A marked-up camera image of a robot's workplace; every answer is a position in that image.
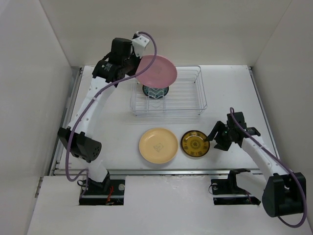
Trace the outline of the brown patterned small plate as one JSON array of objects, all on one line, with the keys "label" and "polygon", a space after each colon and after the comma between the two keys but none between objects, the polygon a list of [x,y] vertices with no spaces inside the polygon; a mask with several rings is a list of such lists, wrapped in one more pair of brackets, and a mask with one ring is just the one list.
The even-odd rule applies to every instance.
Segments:
[{"label": "brown patterned small plate", "polygon": [[200,158],[210,149],[210,142],[206,141],[207,135],[199,130],[190,130],[183,134],[180,146],[189,157]]}]

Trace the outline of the pink plastic plate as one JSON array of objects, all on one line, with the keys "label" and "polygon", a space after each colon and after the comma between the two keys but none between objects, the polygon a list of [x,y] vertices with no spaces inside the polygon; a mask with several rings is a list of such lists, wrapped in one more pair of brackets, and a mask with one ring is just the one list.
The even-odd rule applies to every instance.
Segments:
[{"label": "pink plastic plate", "polygon": [[153,64],[136,79],[144,86],[163,89],[172,85],[177,76],[175,65],[167,58],[157,55]]}]

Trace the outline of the blue patterned small plate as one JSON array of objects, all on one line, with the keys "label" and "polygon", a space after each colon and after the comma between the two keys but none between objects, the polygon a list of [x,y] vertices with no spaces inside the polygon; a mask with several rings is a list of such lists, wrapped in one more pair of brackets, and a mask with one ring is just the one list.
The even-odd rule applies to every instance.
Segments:
[{"label": "blue patterned small plate", "polygon": [[168,94],[169,87],[160,89],[160,88],[151,88],[143,85],[142,91],[144,95],[150,99],[160,99],[164,98]]}]

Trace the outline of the yellow plate with logo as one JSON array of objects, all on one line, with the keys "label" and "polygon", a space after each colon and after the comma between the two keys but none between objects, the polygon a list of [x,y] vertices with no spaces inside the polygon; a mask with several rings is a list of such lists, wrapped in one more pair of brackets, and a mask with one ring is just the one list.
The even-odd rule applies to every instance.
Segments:
[{"label": "yellow plate with logo", "polygon": [[138,147],[145,160],[160,165],[175,158],[179,143],[172,131],[165,128],[153,128],[141,136]]}]

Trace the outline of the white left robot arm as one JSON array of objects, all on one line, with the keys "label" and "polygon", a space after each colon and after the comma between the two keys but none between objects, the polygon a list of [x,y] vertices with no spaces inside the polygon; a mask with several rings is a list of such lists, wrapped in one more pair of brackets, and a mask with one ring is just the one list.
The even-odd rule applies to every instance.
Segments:
[{"label": "white left robot arm", "polygon": [[150,39],[137,32],[131,40],[114,38],[110,52],[98,61],[92,72],[88,92],[79,111],[67,127],[59,128],[58,137],[66,149],[66,177],[74,182],[69,174],[69,157],[78,158],[84,165],[79,175],[86,174],[84,187],[92,184],[98,194],[109,190],[109,172],[100,158],[102,144],[93,139],[93,132],[102,109],[118,83],[135,78],[146,71],[139,64]]}]

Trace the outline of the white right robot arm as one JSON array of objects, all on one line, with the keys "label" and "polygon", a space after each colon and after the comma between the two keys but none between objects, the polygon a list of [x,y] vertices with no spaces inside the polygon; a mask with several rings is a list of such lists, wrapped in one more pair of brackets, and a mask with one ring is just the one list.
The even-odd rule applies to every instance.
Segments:
[{"label": "white right robot arm", "polygon": [[224,193],[251,193],[261,201],[270,217],[307,214],[305,176],[290,170],[268,150],[260,132],[247,126],[242,112],[230,108],[227,122],[218,121],[205,141],[215,141],[214,147],[223,151],[228,151],[233,143],[237,144],[252,158],[264,177],[259,179],[245,168],[233,169],[223,184]]}]

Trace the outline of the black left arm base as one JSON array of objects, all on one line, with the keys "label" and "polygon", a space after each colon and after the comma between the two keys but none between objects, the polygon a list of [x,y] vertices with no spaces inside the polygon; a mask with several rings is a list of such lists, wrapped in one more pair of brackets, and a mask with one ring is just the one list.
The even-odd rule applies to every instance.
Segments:
[{"label": "black left arm base", "polygon": [[81,187],[80,206],[123,206],[125,193],[125,179],[110,179],[108,185],[103,188],[88,182],[78,180],[77,185]]}]

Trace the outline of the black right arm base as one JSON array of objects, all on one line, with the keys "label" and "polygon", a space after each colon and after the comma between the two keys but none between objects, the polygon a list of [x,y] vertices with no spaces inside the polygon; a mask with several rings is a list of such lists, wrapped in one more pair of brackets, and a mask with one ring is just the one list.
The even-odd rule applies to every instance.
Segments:
[{"label": "black right arm base", "polygon": [[261,201],[248,191],[234,187],[227,178],[212,178],[208,189],[213,195],[214,205],[256,205]]}]

